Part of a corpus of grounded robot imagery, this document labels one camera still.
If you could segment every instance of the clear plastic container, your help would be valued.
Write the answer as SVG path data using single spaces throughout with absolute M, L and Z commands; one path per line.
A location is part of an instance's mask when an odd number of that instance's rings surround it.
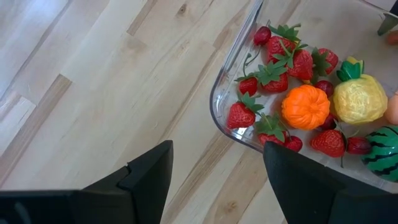
M 312 47 L 328 48 L 334 51 L 340 60 L 353 56 L 365 61 L 365 72 L 374 76 L 384 87 L 388 97 L 398 90 L 398 48 L 386 45 L 385 37 L 378 36 L 386 14 L 367 2 L 359 0 L 306 0 L 306 1 L 264 1 L 257 0 L 243 24 L 211 91 L 210 110 L 217 127 L 228 137 L 249 146 L 259 152 L 262 146 L 257 140 L 254 128 L 228 129 L 226 118 L 230 106 L 238 100 L 237 83 L 234 80 L 243 76 L 243 61 L 248 53 L 255 55 L 258 48 L 253 46 L 255 31 L 269 21 L 274 27 L 281 24 L 292 26 L 301 23 L 298 37 Z M 257 70 L 263 64 L 258 57 L 246 72 Z M 333 84 L 339 83 L 335 71 L 328 76 Z M 264 105 L 261 111 L 272 114 L 280 111 L 280 105 L 292 88 L 302 85 L 300 80 L 289 78 L 289 89 L 283 93 L 262 95 L 256 103 Z M 343 123 L 343 130 L 350 135 L 359 130 L 360 136 L 386 124 L 379 119 L 369 124 L 351 126 Z M 361 162 L 360 156 L 344 156 L 344 168 L 340 167 L 340 158 L 330 158 L 309 146 L 316 131 L 290 129 L 291 134 L 300 137 L 304 143 L 301 154 L 348 176 L 362 180 L 381 189 L 398 192 L 398 184 L 383 180 L 372 174 Z

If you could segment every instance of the toy watermelon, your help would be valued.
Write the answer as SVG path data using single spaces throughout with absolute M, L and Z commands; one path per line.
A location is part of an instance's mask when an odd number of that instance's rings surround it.
M 383 126 L 366 138 L 372 151 L 362 157 L 362 162 L 377 176 L 398 182 L 398 126 Z

